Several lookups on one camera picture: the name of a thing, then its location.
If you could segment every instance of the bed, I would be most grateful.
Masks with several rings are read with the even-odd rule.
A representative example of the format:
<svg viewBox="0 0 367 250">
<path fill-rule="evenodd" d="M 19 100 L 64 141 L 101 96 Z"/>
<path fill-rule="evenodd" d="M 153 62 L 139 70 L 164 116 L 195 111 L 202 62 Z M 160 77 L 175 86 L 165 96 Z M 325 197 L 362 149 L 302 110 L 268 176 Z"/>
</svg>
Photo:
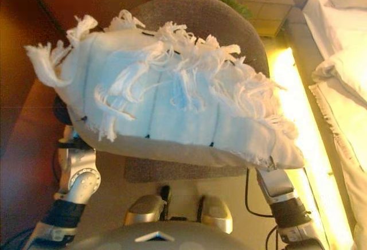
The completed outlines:
<svg viewBox="0 0 367 250">
<path fill-rule="evenodd" d="M 303 59 L 298 67 L 304 69 L 301 71 L 303 75 L 307 75 L 305 86 L 309 85 L 314 101 L 332 131 L 338 156 L 328 154 L 334 164 L 335 161 L 340 164 L 342 181 L 339 180 L 339 187 L 345 185 L 356 220 L 355 226 L 351 224 L 354 247 L 366 249 L 367 146 L 364 135 L 367 132 L 367 10 L 364 0 L 361 4 L 355 4 L 352 0 L 349 4 L 346 2 L 348 0 L 308 0 L 303 7 L 303 15 L 312 40 L 308 38 L 309 45 L 303 47 L 308 47 L 304 48 L 306 52 L 313 50 L 316 56 L 309 53 L 309 58 L 313 57 L 313 60 L 307 63 L 307 57 L 300 55 L 300 45 L 294 52 L 298 53 L 295 54 L 296 62 Z M 297 33 L 299 38 L 300 35 L 307 35 L 304 32 L 308 30 L 300 23 L 290 23 L 291 29 L 288 31 L 292 34 L 292 40 Z M 314 51 L 313 45 L 321 56 Z M 323 141 L 330 141 L 330 138 L 323 138 Z"/>
</svg>

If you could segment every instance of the glowing light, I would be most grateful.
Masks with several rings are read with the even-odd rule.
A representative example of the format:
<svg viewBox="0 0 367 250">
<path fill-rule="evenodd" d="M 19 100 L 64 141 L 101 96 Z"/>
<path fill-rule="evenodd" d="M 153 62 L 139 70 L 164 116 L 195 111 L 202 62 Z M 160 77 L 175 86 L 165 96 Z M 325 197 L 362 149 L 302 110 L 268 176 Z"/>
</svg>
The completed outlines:
<svg viewBox="0 0 367 250">
<path fill-rule="evenodd" d="M 269 62 L 272 79 L 288 89 L 279 91 L 280 102 L 284 115 L 293 120 L 298 128 L 296 144 L 306 160 L 307 176 L 301 178 L 299 172 L 287 171 L 290 179 L 311 211 L 316 211 L 315 197 L 330 249 L 350 249 L 353 239 L 345 210 L 335 178 L 330 174 L 330 162 L 298 70 L 294 66 L 291 48 L 271 54 Z M 312 193 L 307 185 L 307 177 Z M 321 225 L 320 218 L 314 220 Z"/>
</svg>

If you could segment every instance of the wooden cabinet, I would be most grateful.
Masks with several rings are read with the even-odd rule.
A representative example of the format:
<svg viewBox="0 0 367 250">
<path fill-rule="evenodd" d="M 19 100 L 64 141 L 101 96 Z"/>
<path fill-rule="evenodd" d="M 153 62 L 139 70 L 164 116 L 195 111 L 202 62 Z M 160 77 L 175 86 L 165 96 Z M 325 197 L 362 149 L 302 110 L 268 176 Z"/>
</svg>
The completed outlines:
<svg viewBox="0 0 367 250">
<path fill-rule="evenodd" d="M 237 0 L 252 12 L 249 22 L 260 36 L 275 37 L 282 27 L 293 0 Z"/>
</svg>

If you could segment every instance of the green leaves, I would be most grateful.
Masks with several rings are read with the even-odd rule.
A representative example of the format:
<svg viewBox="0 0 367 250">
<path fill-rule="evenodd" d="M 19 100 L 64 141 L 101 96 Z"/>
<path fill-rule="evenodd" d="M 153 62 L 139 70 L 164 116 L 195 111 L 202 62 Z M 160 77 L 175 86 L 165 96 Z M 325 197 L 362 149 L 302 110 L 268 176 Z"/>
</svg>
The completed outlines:
<svg viewBox="0 0 367 250">
<path fill-rule="evenodd" d="M 250 11 L 250 9 L 238 3 L 238 1 L 236 0 L 220 0 L 220 1 L 226 3 L 228 6 L 233 8 L 245 19 L 250 19 L 252 17 L 252 12 Z"/>
</svg>

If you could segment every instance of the towel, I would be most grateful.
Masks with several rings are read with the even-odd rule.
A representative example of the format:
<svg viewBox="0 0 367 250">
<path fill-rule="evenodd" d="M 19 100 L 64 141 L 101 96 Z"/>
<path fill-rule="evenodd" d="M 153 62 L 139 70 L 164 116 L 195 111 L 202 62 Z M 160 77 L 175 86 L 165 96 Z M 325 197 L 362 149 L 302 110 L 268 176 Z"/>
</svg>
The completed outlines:
<svg viewBox="0 0 367 250">
<path fill-rule="evenodd" d="M 235 58 L 237 45 L 197 38 L 172 22 L 146 31 L 126 10 L 104 32 L 90 33 L 91 16 L 77 21 L 66 48 L 61 41 L 53 50 L 25 48 L 93 147 L 207 166 L 304 166 L 279 86 Z"/>
</svg>

